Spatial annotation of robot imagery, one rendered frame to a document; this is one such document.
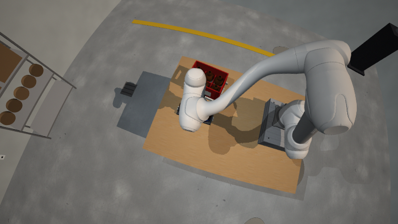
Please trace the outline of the red crate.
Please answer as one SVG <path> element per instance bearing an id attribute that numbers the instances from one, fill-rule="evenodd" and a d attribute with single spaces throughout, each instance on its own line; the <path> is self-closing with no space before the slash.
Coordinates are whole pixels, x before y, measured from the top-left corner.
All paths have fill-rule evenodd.
<path id="1" fill-rule="evenodd" d="M 206 86 L 206 90 L 205 90 L 205 95 L 213 100 L 217 99 L 220 95 L 220 93 L 222 92 L 224 86 L 225 86 L 225 82 L 226 82 L 226 75 L 224 73 L 224 71 L 221 71 L 217 68 L 214 68 L 212 66 L 209 66 L 207 64 L 204 64 L 202 62 L 199 62 L 196 60 L 196 62 L 194 63 L 192 68 L 197 68 L 198 66 L 201 67 L 201 69 L 204 71 L 204 73 L 206 74 L 209 70 L 212 72 L 212 74 L 214 75 L 214 79 L 216 77 L 218 77 L 219 75 L 222 76 L 222 79 L 224 80 L 222 87 L 218 86 L 220 89 L 220 92 L 211 89 L 211 86 L 214 86 L 215 84 L 213 84 L 213 82 L 208 82 L 209 83 L 209 87 Z"/>

